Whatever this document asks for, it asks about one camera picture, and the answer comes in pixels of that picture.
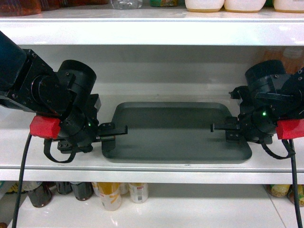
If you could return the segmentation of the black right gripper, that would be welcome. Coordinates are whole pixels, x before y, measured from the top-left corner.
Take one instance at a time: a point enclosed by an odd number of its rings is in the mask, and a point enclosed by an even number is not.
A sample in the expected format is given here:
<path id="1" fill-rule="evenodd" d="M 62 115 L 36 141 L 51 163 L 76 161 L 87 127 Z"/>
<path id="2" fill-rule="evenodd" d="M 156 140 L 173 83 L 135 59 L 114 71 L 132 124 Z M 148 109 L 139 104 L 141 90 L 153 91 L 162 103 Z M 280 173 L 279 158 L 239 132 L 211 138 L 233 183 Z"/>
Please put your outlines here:
<path id="1" fill-rule="evenodd" d="M 240 134 L 248 142 L 272 144 L 275 124 L 266 106 L 255 108 L 251 101 L 245 99 L 239 104 L 240 114 L 237 117 L 226 117 L 223 124 L 213 123 L 210 131 L 224 130 L 227 142 L 239 142 Z"/>

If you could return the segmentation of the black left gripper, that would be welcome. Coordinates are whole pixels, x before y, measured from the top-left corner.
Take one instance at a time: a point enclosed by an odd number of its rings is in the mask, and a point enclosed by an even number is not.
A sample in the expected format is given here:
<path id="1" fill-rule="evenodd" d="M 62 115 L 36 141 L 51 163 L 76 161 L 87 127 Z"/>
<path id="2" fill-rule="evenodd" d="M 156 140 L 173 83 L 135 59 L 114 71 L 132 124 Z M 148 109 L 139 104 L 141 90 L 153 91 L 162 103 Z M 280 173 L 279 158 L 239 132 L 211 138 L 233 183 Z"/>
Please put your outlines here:
<path id="1" fill-rule="evenodd" d="M 57 148 L 61 153 L 91 152 L 96 137 L 128 134 L 128 126 L 116 129 L 113 122 L 99 125 L 97 113 L 101 107 L 98 94 L 77 95 L 72 100 L 71 112 L 61 122 Z"/>

